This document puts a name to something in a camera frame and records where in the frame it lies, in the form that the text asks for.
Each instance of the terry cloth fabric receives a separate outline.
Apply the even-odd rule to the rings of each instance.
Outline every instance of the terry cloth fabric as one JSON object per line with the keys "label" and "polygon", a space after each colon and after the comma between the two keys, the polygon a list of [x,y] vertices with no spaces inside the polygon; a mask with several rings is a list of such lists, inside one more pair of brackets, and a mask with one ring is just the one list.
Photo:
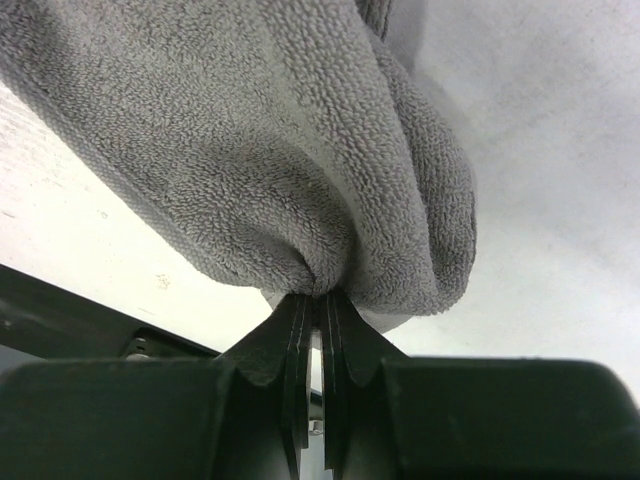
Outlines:
{"label": "terry cloth fabric", "polygon": [[390,0],[4,0],[3,80],[196,268],[431,314],[468,165],[383,44]]}

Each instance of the gray fabric texture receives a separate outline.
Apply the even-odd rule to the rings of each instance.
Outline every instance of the gray fabric texture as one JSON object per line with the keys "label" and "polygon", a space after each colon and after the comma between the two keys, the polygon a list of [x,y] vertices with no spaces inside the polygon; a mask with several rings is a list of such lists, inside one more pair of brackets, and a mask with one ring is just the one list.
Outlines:
{"label": "gray fabric texture", "polygon": [[6,0],[0,72],[211,278],[431,314],[465,289],[474,198],[389,5]]}

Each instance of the gray towel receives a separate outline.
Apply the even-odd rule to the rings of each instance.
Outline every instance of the gray towel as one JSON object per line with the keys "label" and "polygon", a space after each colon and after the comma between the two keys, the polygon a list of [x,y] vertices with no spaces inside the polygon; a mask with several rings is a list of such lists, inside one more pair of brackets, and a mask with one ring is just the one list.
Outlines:
{"label": "gray towel", "polygon": [[431,314],[465,289],[474,198],[389,4],[3,0],[0,71],[211,278]]}

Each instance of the towel fold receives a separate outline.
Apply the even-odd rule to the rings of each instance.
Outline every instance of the towel fold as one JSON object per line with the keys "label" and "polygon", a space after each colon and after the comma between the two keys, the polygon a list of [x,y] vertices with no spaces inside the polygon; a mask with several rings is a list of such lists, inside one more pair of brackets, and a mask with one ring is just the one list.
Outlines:
{"label": "towel fold", "polygon": [[469,167],[390,0],[4,0],[3,80],[196,268],[425,315],[464,292]]}

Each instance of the screw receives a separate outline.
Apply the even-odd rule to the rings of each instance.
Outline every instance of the screw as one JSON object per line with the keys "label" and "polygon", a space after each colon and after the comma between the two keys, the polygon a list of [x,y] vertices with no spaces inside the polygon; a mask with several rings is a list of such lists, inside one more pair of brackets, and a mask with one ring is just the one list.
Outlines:
{"label": "screw", "polygon": [[145,355],[144,353],[132,353],[131,355],[127,355],[127,360],[131,360],[134,362],[138,362],[140,360],[149,360],[151,357],[149,355]]}

